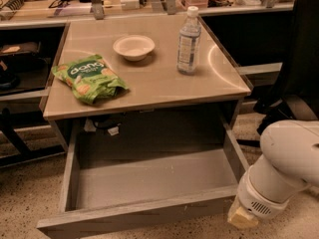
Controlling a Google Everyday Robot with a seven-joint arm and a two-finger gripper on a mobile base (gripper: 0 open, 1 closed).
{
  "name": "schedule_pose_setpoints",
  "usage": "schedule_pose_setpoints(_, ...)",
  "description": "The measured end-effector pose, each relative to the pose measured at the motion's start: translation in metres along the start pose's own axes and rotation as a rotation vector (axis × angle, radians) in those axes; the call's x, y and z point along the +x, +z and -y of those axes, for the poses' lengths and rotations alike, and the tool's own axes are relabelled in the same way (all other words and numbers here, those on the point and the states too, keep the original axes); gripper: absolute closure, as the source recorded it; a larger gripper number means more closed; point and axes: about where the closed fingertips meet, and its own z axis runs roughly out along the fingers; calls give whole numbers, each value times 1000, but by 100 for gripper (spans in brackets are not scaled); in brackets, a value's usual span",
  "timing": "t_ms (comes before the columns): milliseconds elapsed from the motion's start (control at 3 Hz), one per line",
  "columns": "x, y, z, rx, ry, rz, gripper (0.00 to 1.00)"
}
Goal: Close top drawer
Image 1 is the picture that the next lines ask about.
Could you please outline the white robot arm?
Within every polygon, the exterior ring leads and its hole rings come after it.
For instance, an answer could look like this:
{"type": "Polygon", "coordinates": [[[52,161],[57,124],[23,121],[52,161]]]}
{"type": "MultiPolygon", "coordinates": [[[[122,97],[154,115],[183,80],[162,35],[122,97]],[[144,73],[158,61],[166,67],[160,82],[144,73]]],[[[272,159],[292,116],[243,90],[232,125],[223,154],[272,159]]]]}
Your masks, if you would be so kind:
{"type": "Polygon", "coordinates": [[[260,148],[227,214],[227,222],[238,229],[274,218],[295,194],[319,186],[318,120],[277,121],[261,134],[260,148]]]}

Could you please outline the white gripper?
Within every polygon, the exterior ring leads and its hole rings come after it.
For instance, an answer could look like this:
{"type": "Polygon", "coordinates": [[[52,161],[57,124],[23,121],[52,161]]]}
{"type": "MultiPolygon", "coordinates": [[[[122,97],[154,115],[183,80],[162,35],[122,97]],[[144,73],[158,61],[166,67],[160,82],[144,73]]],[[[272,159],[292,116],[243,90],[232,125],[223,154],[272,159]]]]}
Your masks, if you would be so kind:
{"type": "Polygon", "coordinates": [[[257,218],[272,219],[282,212],[289,201],[276,203],[262,196],[250,181],[250,170],[241,177],[237,189],[237,196],[232,202],[227,222],[238,229],[249,229],[259,224],[257,218]]]}

